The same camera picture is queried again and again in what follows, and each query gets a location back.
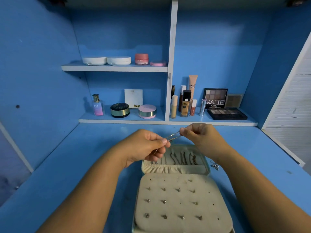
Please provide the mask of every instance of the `tube of cream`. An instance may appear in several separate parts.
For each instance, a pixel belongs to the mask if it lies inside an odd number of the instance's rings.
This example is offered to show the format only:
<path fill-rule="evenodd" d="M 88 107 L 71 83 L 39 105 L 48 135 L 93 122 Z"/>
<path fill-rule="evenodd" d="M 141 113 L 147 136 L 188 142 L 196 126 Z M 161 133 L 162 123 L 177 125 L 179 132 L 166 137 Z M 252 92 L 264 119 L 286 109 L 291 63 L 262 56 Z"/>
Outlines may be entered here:
<path fill-rule="evenodd" d="M 194 88 L 196 84 L 197 75 L 189 75 L 189 90 L 191 91 L 190 104 L 192 105 L 192 99 L 194 95 Z"/>

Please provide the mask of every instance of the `pink jar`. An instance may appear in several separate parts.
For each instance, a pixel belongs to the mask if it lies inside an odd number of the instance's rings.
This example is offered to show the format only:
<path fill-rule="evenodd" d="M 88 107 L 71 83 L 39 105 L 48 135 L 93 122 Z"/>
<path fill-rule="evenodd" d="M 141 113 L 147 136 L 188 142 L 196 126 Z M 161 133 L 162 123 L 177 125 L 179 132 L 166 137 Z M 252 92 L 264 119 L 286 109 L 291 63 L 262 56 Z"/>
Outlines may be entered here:
<path fill-rule="evenodd" d="M 148 54 L 135 54 L 136 65 L 147 65 L 149 62 Z"/>

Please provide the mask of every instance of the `jewelry organizer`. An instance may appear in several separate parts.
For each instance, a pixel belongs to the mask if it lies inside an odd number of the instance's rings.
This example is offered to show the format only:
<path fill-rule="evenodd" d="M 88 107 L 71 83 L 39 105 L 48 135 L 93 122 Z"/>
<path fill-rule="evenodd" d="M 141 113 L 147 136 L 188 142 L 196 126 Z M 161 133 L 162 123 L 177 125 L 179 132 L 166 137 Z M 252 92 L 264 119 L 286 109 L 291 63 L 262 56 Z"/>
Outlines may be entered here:
<path fill-rule="evenodd" d="M 143 161 L 142 171 L 134 233 L 234 232 L 207 161 L 194 145 L 171 145 L 157 163 Z"/>

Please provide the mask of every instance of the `eyeshadow palette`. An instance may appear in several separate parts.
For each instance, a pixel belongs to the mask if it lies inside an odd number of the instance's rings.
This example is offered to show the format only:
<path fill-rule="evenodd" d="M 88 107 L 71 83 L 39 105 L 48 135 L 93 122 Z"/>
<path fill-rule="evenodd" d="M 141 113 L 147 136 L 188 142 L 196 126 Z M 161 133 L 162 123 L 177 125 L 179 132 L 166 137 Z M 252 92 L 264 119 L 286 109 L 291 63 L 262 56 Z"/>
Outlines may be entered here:
<path fill-rule="evenodd" d="M 214 120 L 247 120 L 247 116 L 236 108 L 208 109 L 207 111 Z"/>
<path fill-rule="evenodd" d="M 207 99 L 206 109 L 223 109 L 228 89 L 205 88 L 203 99 Z"/>

